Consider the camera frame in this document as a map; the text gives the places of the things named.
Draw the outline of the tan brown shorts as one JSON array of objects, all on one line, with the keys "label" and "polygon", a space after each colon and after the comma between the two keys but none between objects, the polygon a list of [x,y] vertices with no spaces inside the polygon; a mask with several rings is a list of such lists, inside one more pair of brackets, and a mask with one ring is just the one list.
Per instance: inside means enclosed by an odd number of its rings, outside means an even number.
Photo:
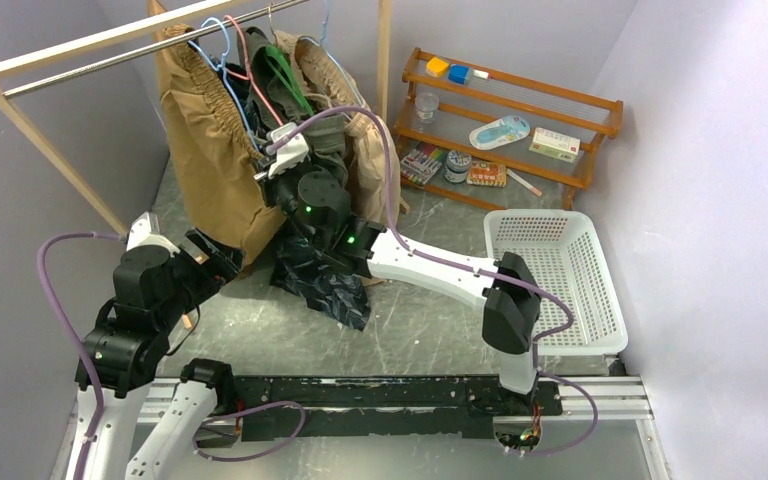
[{"label": "tan brown shorts", "polygon": [[219,75],[188,44],[155,54],[156,81],[170,157],[190,223],[211,239],[241,249],[249,266],[285,221],[264,204],[251,145]]}]

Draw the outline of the light blue wire hanger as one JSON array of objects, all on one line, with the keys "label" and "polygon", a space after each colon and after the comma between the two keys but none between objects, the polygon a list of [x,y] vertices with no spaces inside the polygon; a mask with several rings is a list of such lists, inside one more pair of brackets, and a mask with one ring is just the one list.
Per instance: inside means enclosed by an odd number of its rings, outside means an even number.
[{"label": "light blue wire hanger", "polygon": [[230,54],[231,49],[231,40],[230,40],[230,34],[228,32],[227,27],[224,25],[222,21],[220,21],[216,17],[208,17],[203,21],[201,24],[202,28],[205,28],[207,26],[216,25],[221,30],[224,38],[225,38],[225,50],[220,55],[219,59],[215,59],[214,57],[211,57],[208,55],[198,44],[196,40],[189,40],[188,44],[191,48],[193,48],[205,61],[205,63],[217,74],[217,76],[222,81],[225,89],[229,93],[229,95],[232,98],[232,101],[234,102],[236,109],[239,113],[239,116],[241,118],[241,121],[243,123],[244,129],[246,131],[247,136],[249,137],[250,143],[254,147],[254,149],[257,152],[261,152],[259,146],[257,145],[256,137],[254,135],[254,131],[251,128],[251,125],[248,121],[248,117],[245,113],[245,109],[243,108],[243,105],[232,87],[232,84],[229,80],[231,71],[227,68],[227,58]]}]

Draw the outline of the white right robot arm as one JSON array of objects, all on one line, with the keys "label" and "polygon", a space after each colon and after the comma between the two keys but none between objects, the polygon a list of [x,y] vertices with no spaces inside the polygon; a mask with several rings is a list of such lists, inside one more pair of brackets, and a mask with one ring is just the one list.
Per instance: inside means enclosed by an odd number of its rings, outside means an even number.
[{"label": "white right robot arm", "polygon": [[533,330],[540,296],[525,261],[457,254],[400,237],[350,210],[348,192],[324,170],[255,175],[264,201],[287,215],[315,254],[343,274],[397,280],[445,295],[482,314],[482,338],[500,355],[502,406],[522,414],[538,399]]}]

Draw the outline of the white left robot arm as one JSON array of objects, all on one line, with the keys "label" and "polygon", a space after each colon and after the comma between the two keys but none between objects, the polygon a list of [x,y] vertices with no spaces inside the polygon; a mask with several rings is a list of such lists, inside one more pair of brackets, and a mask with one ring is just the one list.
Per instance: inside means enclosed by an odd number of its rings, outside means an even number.
[{"label": "white left robot arm", "polygon": [[186,234],[198,255],[174,245],[147,221],[135,222],[113,272],[113,297],[81,342],[78,425],[67,475],[72,479],[165,479],[201,421],[237,400],[231,367],[196,359],[146,442],[133,452],[139,416],[170,335],[240,273],[245,253],[201,231]]}]

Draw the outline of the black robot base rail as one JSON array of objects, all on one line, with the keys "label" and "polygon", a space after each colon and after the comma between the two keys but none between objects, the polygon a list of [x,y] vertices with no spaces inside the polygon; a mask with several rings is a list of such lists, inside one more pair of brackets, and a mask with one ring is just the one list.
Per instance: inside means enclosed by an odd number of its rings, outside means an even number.
[{"label": "black robot base rail", "polygon": [[504,389],[495,375],[304,377],[238,375],[212,415],[243,413],[242,441],[458,434],[491,439],[497,417],[558,416],[559,387]]}]

